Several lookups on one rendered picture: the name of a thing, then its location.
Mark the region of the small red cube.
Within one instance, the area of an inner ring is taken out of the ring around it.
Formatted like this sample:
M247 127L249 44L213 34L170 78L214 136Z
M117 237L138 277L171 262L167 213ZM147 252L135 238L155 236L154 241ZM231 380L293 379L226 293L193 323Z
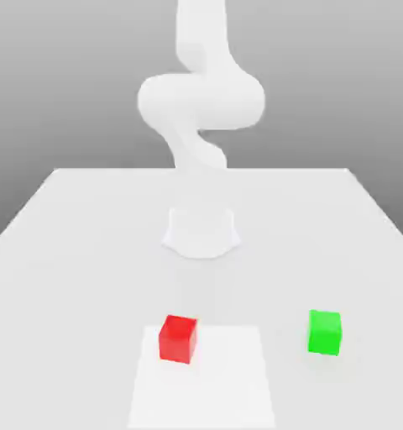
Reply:
M197 341L197 320L168 315L159 333L159 355L162 360L189 364Z

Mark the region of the small green cube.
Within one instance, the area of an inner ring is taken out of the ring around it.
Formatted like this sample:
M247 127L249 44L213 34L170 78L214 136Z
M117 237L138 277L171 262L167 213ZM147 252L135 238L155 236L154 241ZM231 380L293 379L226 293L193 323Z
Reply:
M310 310L307 350L311 353L338 356L343 337L339 312Z

